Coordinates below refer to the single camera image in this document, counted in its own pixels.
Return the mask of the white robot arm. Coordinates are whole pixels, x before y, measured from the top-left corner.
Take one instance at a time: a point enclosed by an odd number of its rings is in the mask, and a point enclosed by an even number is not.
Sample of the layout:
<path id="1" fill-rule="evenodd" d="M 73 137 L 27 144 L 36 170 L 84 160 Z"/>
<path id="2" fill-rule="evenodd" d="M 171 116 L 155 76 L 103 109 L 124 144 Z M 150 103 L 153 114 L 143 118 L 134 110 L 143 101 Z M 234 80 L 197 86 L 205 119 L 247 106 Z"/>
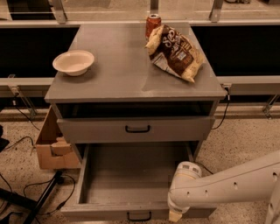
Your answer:
<path id="1" fill-rule="evenodd" d="M 265 224 L 280 224 L 280 151 L 204 177 L 192 162 L 179 163 L 168 191 L 169 220 L 192 207 L 268 200 Z"/>

